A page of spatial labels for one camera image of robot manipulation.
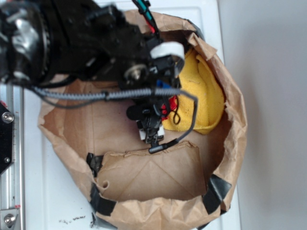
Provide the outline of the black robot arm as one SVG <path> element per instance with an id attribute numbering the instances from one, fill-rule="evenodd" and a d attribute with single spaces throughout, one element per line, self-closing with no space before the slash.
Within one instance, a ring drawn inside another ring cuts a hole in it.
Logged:
<path id="1" fill-rule="evenodd" d="M 42 98 L 82 101 L 133 99 L 127 110 L 137 121 L 150 153 L 161 144 L 168 99 L 179 94 L 184 47 L 164 41 L 149 10 L 135 1 L 149 34 L 130 24 L 110 4 L 92 0 L 11 0 L 0 5 L 0 81 Z"/>

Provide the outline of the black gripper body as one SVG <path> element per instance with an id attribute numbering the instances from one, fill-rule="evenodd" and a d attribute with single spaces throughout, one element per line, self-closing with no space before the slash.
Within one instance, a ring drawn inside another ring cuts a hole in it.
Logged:
<path id="1" fill-rule="evenodd" d="M 126 111 L 127 117 L 137 122 L 141 140 L 152 148 L 168 148 L 178 142 L 174 140 L 160 144 L 164 138 L 161 107 L 181 91 L 180 80 L 175 76 L 175 57 L 151 58 L 150 51 L 163 42 L 129 42 L 118 54 L 118 83 L 121 93 L 134 101 L 134 105 Z M 157 88 L 157 80 L 162 80 L 171 87 Z"/>

